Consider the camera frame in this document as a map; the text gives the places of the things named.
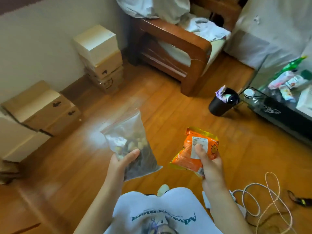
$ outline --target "charging cable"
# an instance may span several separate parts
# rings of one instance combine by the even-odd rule
[[[276,178],[276,180],[277,180],[277,184],[278,184],[278,194],[275,194],[275,192],[269,188],[269,185],[268,185],[268,182],[267,182],[267,178],[266,178],[268,174],[272,174],[272,175],[275,176],[275,178]],[[259,228],[259,224],[260,224],[261,218],[264,216],[264,214],[267,212],[267,210],[268,210],[272,205],[275,206],[275,208],[276,208],[277,211],[279,212],[281,218],[284,220],[284,222],[285,222],[285,223],[287,224],[287,226],[288,226],[288,228],[287,228],[286,230],[284,230],[283,232],[279,233],[279,234],[284,234],[284,233],[288,232],[290,229],[293,229],[293,228],[292,228],[292,225],[293,225],[293,216],[292,216],[292,214],[291,214],[291,211],[290,211],[289,208],[287,207],[287,205],[286,205],[286,204],[284,203],[284,201],[280,198],[280,185],[279,185],[279,180],[278,180],[277,176],[276,176],[274,173],[272,173],[272,172],[267,172],[267,173],[265,174],[265,180],[266,180],[266,184],[267,184],[266,186],[265,186],[265,185],[262,185],[262,184],[260,184],[260,183],[251,183],[251,184],[247,185],[243,190],[234,190],[234,191],[232,192],[232,194],[234,194],[234,193],[236,193],[236,192],[243,192],[243,194],[242,194],[242,196],[241,196],[241,200],[242,200],[243,207],[246,209],[246,211],[247,211],[251,216],[253,216],[253,217],[258,217],[258,216],[259,216],[259,219],[258,219],[258,222],[257,222],[257,226],[256,226],[255,234],[258,233],[258,228]],[[273,201],[273,202],[265,209],[265,211],[264,211],[261,215],[260,215],[260,213],[261,213],[260,205],[259,205],[258,201],[255,199],[255,197],[254,197],[251,193],[249,193],[249,192],[247,191],[247,189],[248,189],[250,186],[253,186],[253,185],[260,185],[260,186],[262,186],[262,187],[268,189],[268,190],[269,190],[269,193],[270,193],[270,196],[271,196],[271,199],[272,199],[272,201]],[[245,196],[246,193],[249,194],[249,195],[254,199],[254,201],[256,202],[256,204],[257,204],[257,206],[258,206],[258,212],[257,212],[256,214],[253,214],[253,213],[249,212],[249,211],[247,210],[246,206],[245,206],[245,203],[244,203],[244,196]],[[279,211],[279,209],[278,209],[278,207],[277,207],[277,205],[276,205],[276,201],[278,201],[278,200],[284,205],[284,207],[285,207],[286,210],[288,211],[289,216],[290,216],[290,222],[288,222],[287,220],[285,220],[285,218],[283,217],[283,215],[282,215],[281,212]]]

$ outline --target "orange and yellow package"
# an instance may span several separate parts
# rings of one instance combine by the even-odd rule
[[[195,145],[201,144],[203,149],[207,152],[207,156],[213,160],[216,158],[218,151],[219,140],[213,134],[203,131],[197,127],[188,127],[186,129],[187,135],[184,141],[183,149],[170,162],[174,167],[181,169],[186,168],[194,171],[201,177],[204,177],[204,171],[200,158],[195,152]]]

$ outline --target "person's left hand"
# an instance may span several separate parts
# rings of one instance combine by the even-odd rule
[[[118,161],[116,154],[114,153],[108,166],[104,185],[109,186],[110,189],[113,190],[120,190],[121,192],[124,180],[124,169],[132,161],[134,161],[139,156],[139,154],[140,150],[135,149],[128,153],[122,160]]]

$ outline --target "shirt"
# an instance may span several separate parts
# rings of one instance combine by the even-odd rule
[[[161,197],[129,192],[117,201],[113,222],[105,231],[131,234],[222,233],[187,188],[174,188]]]

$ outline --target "snack bag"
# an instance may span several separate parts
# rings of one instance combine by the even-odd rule
[[[188,127],[185,134],[187,137],[184,141],[184,147],[173,158],[170,164],[192,170],[199,176],[204,177],[204,170],[200,158],[195,152],[195,145],[201,144],[207,152],[209,159],[213,160],[216,158],[219,140],[213,134],[197,127]]]
[[[136,110],[126,115],[101,132],[119,161],[131,151],[140,149],[139,156],[126,167],[124,181],[148,175],[162,168],[157,164],[146,139],[140,111]]]

